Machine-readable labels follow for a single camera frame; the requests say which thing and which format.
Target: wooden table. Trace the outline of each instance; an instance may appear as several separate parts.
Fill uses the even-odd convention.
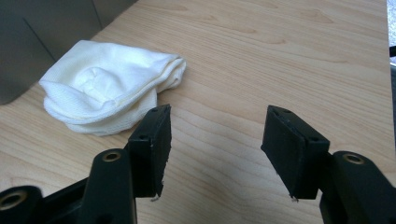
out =
[[[321,223],[318,200],[293,203],[260,150],[266,107],[292,110],[374,161],[396,184],[385,1],[140,0],[93,40],[178,53],[172,151],[158,202],[138,199],[139,223]],[[0,106],[0,190],[44,195],[84,177],[93,157],[133,130],[73,133],[33,86]]]

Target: white cloth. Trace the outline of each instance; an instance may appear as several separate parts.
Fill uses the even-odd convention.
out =
[[[176,54],[112,43],[79,41],[40,79],[44,107],[78,133],[129,129],[175,88],[186,62]]]

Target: screw hole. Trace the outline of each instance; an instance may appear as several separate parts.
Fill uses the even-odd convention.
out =
[[[108,152],[103,156],[103,161],[116,161],[121,157],[121,154],[116,151]]]
[[[22,203],[27,197],[24,190],[17,190],[0,199],[0,211],[5,211]]]
[[[362,159],[360,156],[353,155],[353,154],[345,154],[343,156],[344,160],[349,161],[354,164],[362,165],[364,164],[364,159]]]

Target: wood grain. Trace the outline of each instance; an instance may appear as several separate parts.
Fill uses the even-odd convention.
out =
[[[266,107],[292,110],[332,142],[373,160],[396,185],[384,1],[140,0],[95,41],[178,53],[162,198],[139,223],[321,223],[318,200],[293,203],[260,150]],[[45,195],[88,175],[130,133],[73,133],[33,86],[0,107],[0,189]]]

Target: white towel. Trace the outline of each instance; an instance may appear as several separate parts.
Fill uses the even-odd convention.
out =
[[[185,68],[176,54],[82,40],[39,84],[50,115],[75,132],[107,135],[133,127]]]

